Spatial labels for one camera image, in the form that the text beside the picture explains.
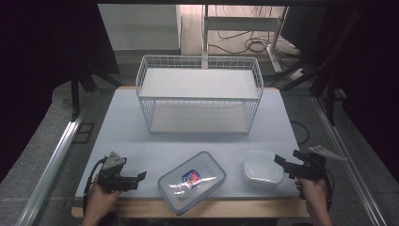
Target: plastic food container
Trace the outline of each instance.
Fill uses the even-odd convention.
[[[272,188],[283,178],[283,169],[275,163],[275,153],[250,151],[244,159],[243,180],[249,186]]]
[[[207,152],[200,152],[158,180],[158,189],[170,210],[183,215],[220,187],[226,172]]]

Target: sticker on lid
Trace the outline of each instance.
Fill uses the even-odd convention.
[[[201,182],[200,174],[193,169],[183,175],[182,180],[183,182],[185,182],[185,185],[190,189],[193,189]]]

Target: human hand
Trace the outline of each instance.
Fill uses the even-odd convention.
[[[324,179],[313,182],[304,178],[297,178],[295,182],[298,190],[302,190],[306,199],[306,209],[311,215],[314,226],[332,225],[327,210],[327,186]]]
[[[122,192],[115,191],[113,193],[106,193],[96,182],[97,178],[94,179],[94,183],[88,193],[88,206],[86,207],[83,226],[98,225],[100,220],[105,217],[115,205],[118,196]]]

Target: black curtain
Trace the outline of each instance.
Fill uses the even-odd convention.
[[[91,65],[119,73],[96,4],[0,6],[1,179],[35,133],[54,88]]]
[[[348,117],[399,181],[399,18],[395,3],[372,3],[336,65]]]

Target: white wire basket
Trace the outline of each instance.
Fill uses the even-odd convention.
[[[136,92],[151,133],[247,134],[263,94],[254,57],[144,56]]]

